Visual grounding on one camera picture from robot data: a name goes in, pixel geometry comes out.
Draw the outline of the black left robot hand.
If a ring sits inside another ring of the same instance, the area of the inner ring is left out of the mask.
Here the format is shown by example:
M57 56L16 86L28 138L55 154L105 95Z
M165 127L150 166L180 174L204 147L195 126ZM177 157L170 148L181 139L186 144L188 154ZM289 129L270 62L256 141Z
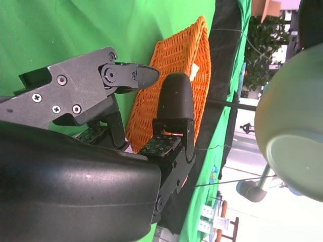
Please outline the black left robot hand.
M322 1L302 0L299 6L299 38L301 47L311 48L322 43Z

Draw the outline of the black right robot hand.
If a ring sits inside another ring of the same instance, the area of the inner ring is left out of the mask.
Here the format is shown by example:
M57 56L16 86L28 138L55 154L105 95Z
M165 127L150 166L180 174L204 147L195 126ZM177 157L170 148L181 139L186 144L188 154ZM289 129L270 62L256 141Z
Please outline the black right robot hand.
M20 75L1 97L1 241L137 241L160 220L195 162L189 77L162 84L152 137L137 153L115 95L157 69L105 47Z

